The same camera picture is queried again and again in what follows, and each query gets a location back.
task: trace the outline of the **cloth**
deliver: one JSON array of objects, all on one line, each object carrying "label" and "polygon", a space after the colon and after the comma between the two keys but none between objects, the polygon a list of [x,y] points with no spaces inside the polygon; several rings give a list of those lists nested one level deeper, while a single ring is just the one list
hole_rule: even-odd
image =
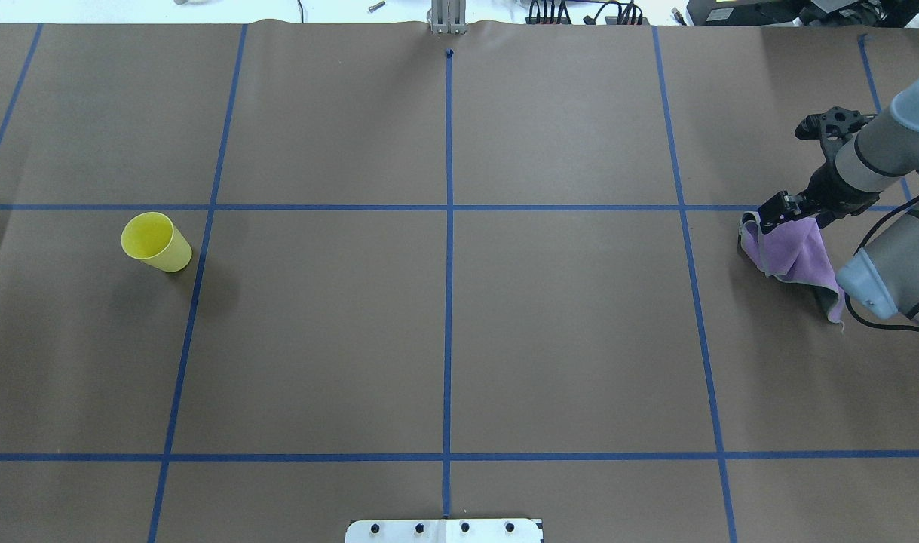
[{"label": "cloth", "polygon": [[825,316],[841,323],[844,291],[835,280],[821,230],[814,219],[801,219],[777,226],[770,234],[760,230],[760,216],[744,213],[740,225],[741,248],[769,278],[801,283],[814,288]]}]

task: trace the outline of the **plastic cup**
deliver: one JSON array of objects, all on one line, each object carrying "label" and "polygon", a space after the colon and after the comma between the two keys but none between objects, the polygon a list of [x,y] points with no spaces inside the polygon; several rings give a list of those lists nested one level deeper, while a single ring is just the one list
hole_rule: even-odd
[{"label": "plastic cup", "polygon": [[191,245],[166,214],[141,213],[121,232],[127,256],[163,272],[178,272],[191,262]]}]

